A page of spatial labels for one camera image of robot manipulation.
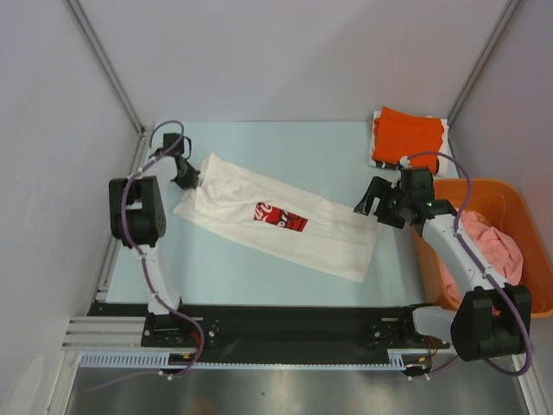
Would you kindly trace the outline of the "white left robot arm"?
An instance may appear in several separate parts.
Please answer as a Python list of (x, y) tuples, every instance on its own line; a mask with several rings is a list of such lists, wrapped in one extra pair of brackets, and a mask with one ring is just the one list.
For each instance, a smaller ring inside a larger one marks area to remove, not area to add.
[(165, 133), (162, 146), (140, 170), (108, 184), (111, 235), (140, 265), (149, 292), (148, 312), (154, 316), (173, 314), (181, 305), (160, 257), (167, 230), (162, 191), (168, 186), (181, 191), (197, 187), (200, 172), (188, 161), (191, 151), (189, 137)]

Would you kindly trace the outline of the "pink t-shirt in bin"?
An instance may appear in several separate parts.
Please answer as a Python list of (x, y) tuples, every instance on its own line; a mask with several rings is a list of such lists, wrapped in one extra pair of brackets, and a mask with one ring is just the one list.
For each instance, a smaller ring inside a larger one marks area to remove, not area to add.
[(514, 239), (473, 210), (461, 214), (461, 224), (496, 272), (511, 285), (520, 284), (524, 258)]

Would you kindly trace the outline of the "right corner frame post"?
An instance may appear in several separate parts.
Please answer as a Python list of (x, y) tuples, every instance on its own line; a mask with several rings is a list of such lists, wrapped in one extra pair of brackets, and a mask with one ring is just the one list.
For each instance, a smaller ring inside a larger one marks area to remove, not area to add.
[(454, 125), (455, 120), (458, 118), (461, 110), (470, 98), (473, 89), (476, 87), (481, 76), (485, 72), (486, 67), (491, 62), (493, 54), (502, 42), (505, 33), (510, 28), (523, 4), (524, 1), (522, 0), (509, 0), (506, 2), (505, 7), (502, 9), (497, 22), (494, 24), (490, 35), (487, 37), (483, 48), (469, 71), (468, 77), (463, 83), (451, 109), (448, 112), (449, 126)]

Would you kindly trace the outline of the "corner frame post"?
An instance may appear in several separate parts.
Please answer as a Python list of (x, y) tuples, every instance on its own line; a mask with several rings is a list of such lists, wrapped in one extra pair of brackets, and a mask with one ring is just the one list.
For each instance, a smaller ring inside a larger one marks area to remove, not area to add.
[(476, 87), (481, 76), (485, 72), (486, 67), (491, 62), (493, 54), (502, 42), (505, 33), (510, 28), (523, 4), (524, 1), (522, 0), (509, 0), (506, 2), (505, 7), (502, 9), (497, 22), (494, 24), (490, 35), (487, 37), (483, 48), (469, 71), (468, 77), (463, 83), (451, 109), (448, 112), (449, 126), (454, 125), (455, 120), (458, 118), (461, 110), (470, 98), (473, 89)]
[(132, 129), (138, 134), (142, 133), (143, 123), (81, 2), (64, 0), (63, 3)]

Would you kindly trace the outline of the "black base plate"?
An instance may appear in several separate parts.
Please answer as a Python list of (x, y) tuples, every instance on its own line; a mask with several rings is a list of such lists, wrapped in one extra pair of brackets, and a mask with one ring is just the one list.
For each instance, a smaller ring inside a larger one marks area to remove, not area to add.
[(333, 308), (291, 306), (188, 305), (194, 319), (151, 315), (144, 304), (96, 303), (89, 316), (144, 318), (140, 345), (190, 352), (202, 346), (208, 360), (339, 363), (373, 361), (390, 350), (426, 354), (448, 343), (414, 329), (411, 307)]

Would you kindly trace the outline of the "left corner frame post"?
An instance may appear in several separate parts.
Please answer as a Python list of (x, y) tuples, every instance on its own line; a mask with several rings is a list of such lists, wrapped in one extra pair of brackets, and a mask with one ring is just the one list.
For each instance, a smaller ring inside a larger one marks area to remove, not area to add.
[(63, 3), (132, 129), (138, 134), (142, 133), (143, 123), (81, 2), (64, 0)]

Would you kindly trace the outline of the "aluminium frame rail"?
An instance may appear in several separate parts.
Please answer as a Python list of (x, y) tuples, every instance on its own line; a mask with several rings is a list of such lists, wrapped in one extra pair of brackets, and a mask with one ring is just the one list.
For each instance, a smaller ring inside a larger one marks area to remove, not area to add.
[[(110, 287), (118, 253), (118, 242), (109, 236), (88, 311), (96, 305), (98, 295), (99, 306), (105, 304), (103, 300)], [(143, 321), (140, 316), (74, 316), (67, 326), (62, 349), (85, 352), (139, 348)]]

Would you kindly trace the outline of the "white t-shirt red graphic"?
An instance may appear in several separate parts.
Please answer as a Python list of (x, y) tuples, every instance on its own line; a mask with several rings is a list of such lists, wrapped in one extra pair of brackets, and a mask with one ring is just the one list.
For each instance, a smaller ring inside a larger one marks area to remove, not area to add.
[(361, 283), (380, 230), (367, 216), (210, 154), (174, 214), (232, 242)]

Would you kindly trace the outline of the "orange plastic bin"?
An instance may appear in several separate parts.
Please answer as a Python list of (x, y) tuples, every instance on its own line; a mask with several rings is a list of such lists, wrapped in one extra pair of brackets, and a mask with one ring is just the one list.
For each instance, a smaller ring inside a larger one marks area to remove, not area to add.
[[(472, 196), (461, 224), (493, 268), (510, 284), (531, 293), (531, 315), (552, 315), (552, 265), (519, 192), (505, 182), (473, 179)], [(413, 240), (422, 273), (425, 300), (456, 310), (461, 294), (451, 272), (417, 233)]]

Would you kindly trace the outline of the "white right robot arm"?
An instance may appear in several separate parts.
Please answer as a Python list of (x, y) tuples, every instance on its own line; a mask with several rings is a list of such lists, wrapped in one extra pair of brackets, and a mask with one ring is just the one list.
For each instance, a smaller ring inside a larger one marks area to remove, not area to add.
[(432, 336), (451, 344), (464, 361), (532, 357), (529, 290), (510, 284), (493, 268), (462, 226), (460, 210), (436, 197), (428, 169), (401, 169), (396, 182), (373, 177), (354, 211), (373, 214), (390, 227), (411, 226), (437, 253), (462, 295), (456, 311), (415, 308), (398, 325), (405, 345), (418, 347)]

